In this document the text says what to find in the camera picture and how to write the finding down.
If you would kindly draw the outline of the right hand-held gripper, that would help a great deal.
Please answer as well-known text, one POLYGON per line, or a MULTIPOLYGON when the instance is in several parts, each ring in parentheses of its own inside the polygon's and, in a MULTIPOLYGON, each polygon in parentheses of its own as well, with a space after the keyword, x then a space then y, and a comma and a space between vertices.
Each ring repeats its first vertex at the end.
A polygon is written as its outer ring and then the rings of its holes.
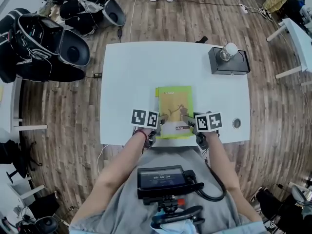
POLYGON ((219 130, 223 127, 220 112, 194 113, 194 117, 183 115, 182 119, 193 128, 196 143, 204 151, 209 148, 205 133, 215 132, 220 137, 219 130))

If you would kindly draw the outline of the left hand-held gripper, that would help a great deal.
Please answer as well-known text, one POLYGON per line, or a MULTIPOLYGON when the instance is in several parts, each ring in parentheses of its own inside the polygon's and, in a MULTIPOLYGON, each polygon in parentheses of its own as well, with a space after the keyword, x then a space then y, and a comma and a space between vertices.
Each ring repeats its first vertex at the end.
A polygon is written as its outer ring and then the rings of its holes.
POLYGON ((151 129, 146 135, 144 148, 151 148, 156 142, 156 135, 160 134, 160 127, 169 119, 167 114, 159 116, 157 111, 133 109, 131 125, 134 127, 133 135, 142 129, 151 129))

